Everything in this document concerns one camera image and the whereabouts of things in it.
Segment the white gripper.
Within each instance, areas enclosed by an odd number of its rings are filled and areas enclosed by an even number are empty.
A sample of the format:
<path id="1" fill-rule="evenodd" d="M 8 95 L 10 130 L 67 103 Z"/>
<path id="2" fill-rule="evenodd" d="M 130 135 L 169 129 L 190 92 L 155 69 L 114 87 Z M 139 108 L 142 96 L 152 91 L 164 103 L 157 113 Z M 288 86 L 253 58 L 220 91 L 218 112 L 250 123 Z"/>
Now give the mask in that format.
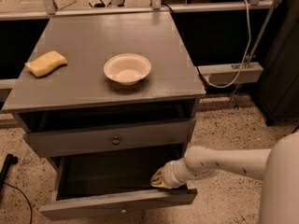
<path id="1" fill-rule="evenodd" d="M 170 161 L 152 176 L 150 184 L 160 189 L 176 189 L 187 182 L 187 167 L 184 160 Z"/>

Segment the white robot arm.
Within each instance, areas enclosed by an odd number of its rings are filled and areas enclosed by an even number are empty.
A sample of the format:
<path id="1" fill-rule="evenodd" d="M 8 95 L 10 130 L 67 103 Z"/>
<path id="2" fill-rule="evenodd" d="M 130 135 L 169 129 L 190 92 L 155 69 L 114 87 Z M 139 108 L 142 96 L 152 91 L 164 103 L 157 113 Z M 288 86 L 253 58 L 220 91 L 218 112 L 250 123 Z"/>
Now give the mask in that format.
<path id="1" fill-rule="evenodd" d="M 155 188 L 176 189 L 190 180 L 210 178 L 219 170 L 263 182 L 259 224 L 299 224 L 299 133 L 270 149 L 215 150 L 189 147 L 153 175 Z"/>

